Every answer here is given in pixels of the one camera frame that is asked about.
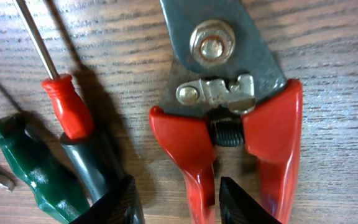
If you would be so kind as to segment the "red black handled screwdriver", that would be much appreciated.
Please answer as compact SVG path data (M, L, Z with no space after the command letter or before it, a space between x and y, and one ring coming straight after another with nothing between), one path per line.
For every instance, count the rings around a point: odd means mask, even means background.
M51 99L55 116L63 128L60 144L91 201L96 203L104 197L121 199L125 175L110 143L96 128L89 109L75 91L72 76L57 72L25 1L15 0L14 4L48 73L42 88Z

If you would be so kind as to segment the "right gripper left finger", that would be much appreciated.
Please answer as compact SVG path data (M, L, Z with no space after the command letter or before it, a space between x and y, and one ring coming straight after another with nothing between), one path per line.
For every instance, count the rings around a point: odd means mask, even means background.
M117 190L108 192L70 224L145 224L135 178L125 176Z

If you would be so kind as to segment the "green handled screwdriver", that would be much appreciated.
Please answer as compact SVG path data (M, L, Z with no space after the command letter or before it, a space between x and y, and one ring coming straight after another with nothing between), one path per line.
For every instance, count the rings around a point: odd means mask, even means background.
M60 223L71 223L90 209L72 171L41 140L30 137L21 114L0 118L0 150L13 174L29 186L37 206Z

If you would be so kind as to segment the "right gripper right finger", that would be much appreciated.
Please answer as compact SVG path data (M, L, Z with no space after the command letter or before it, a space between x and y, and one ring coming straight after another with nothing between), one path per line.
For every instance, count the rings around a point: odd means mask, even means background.
M219 208L222 224L281 224L230 177L221 177Z

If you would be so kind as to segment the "red handled cutting pliers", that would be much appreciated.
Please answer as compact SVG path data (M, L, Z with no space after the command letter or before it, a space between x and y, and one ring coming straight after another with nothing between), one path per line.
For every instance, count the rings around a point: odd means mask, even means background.
M240 1L161 7L175 59L149 121L183 175L193 222L213 223L220 213L216 146L242 146L258 162L257 203L287 223L300 169L301 82L284 75Z

